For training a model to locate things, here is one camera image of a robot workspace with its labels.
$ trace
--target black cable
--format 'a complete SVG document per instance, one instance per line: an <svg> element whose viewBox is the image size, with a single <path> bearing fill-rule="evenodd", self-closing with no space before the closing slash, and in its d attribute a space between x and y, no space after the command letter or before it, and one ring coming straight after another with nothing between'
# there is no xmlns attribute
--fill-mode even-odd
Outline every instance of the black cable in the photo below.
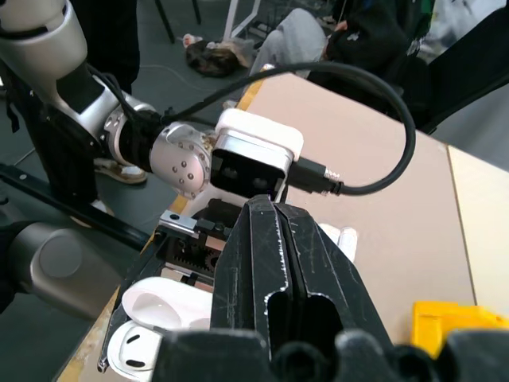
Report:
<svg viewBox="0 0 509 382"><path fill-rule="evenodd" d="M410 160L414 155L415 151L415 123L412 118L408 107L406 107L405 103L401 99L401 97L396 93L396 91L386 82L371 74L366 72L363 69L356 68L351 65L346 64L338 64L334 62L314 62L314 63L301 63L301 64L291 64L286 65L280 68L270 69L265 72L256 73L253 76L249 76L247 78L238 80L233 84L226 86L223 89L220 89L217 92L214 92L207 98L205 98L202 102L195 103L191 107L188 107L184 111L177 113L171 116L161 117L161 122L163 124L169 124L179 119L183 119L189 115L197 113L207 106L217 102L228 94L238 90L240 88L244 88L249 84L252 84L256 81L263 80L268 77L278 76L287 72L297 72L301 70L311 70L316 72L330 72L341 76L342 79L345 80L353 80L359 78L361 80L367 81L372 87L379 90L382 95L386 98L387 102L397 111L398 116L405 127L406 133L406 141L405 148L403 149L403 154L391 172L386 175L384 178L376 181L370 185L363 186L348 186L341 185L340 192L345 195L368 195L370 193L376 193L381 189L385 189L388 185L394 183L406 170L406 167L410 164ZM365 84L357 83L359 88L367 89Z"/></svg>

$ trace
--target person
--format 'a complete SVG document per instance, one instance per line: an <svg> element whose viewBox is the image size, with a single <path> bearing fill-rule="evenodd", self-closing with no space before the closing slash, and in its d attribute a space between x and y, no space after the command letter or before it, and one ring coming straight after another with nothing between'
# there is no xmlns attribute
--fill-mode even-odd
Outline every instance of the person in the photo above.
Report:
<svg viewBox="0 0 509 382"><path fill-rule="evenodd" d="M87 62L115 76L121 89L131 93L140 65L136 0L71 0L87 41ZM25 125L52 191L97 209L112 213L99 199L95 173L116 181L139 184L146 181L145 171L136 166L121 166L109 159L85 158L76 153L50 122L41 118L42 102L6 65L0 68L7 95L25 120Z"/></svg>
<svg viewBox="0 0 509 382"><path fill-rule="evenodd" d="M293 10L269 34L251 67L334 60L376 72L391 57L404 53L409 40L397 22L397 0L357 1L332 35L325 36L312 14Z"/></svg>

